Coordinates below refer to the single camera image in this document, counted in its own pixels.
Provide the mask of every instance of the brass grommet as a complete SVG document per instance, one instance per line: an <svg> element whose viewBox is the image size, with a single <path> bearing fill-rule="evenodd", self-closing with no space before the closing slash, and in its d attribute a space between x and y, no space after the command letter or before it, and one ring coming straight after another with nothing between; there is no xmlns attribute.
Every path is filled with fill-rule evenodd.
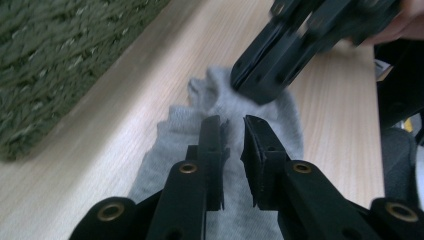
<svg viewBox="0 0 424 240"><path fill-rule="evenodd" d="M102 222L109 222L117 219L125 210L124 204L111 202L104 205L97 213L97 218Z"/></svg>
<svg viewBox="0 0 424 240"><path fill-rule="evenodd" d="M197 166L192 163L185 163L180 166L180 172L182 173L194 173L197 171Z"/></svg>
<svg viewBox="0 0 424 240"><path fill-rule="evenodd" d="M405 222L417 222L418 215L407 206L400 203L386 203L386 211L393 217Z"/></svg>
<svg viewBox="0 0 424 240"><path fill-rule="evenodd" d="M298 173L311 173L312 169L309 165L305 163L296 163L293 165L293 170L295 170Z"/></svg>

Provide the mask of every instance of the wooden table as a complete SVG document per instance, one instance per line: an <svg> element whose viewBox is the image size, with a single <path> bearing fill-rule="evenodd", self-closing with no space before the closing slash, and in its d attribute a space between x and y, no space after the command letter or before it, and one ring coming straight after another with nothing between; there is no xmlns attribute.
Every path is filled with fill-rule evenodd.
<svg viewBox="0 0 424 240"><path fill-rule="evenodd" d="M0 166L0 239L67 239L87 210L125 196L190 77L232 66L268 21L272 0L172 0L26 159ZM316 57L290 87L305 160L348 199L383 195L370 48Z"/></svg>

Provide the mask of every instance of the person's hand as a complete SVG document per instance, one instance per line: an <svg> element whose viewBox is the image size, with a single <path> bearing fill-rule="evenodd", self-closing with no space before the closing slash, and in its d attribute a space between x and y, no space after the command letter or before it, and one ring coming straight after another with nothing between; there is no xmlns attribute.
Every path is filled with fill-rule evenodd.
<svg viewBox="0 0 424 240"><path fill-rule="evenodd" d="M391 42L400 38L424 40L424 0L402 0L401 12L379 34L364 44Z"/></svg>

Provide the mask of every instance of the gray sock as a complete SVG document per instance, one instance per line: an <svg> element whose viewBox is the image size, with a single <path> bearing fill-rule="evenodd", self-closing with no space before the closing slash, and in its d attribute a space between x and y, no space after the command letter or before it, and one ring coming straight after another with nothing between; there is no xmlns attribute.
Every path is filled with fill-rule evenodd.
<svg viewBox="0 0 424 240"><path fill-rule="evenodd" d="M252 196L240 160L244 141L243 117L254 115L268 121L291 159L303 159L303 138L293 97L284 91L264 106L235 93L230 69L213 67L205 80L188 85L190 107L171 107L169 118L158 124L158 137L145 155L129 193L136 203L164 187L173 164L184 160L188 145L197 145L200 124L208 116L229 120L231 156L224 167L225 210L207 213L207 239L282 239L277 212L252 208Z"/></svg>

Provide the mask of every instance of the green carpet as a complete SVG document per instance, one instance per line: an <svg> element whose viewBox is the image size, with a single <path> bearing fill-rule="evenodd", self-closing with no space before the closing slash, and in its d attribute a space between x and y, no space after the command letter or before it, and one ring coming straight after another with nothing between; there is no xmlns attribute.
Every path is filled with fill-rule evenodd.
<svg viewBox="0 0 424 240"><path fill-rule="evenodd" d="M28 154L168 2L0 1L0 159Z"/></svg>

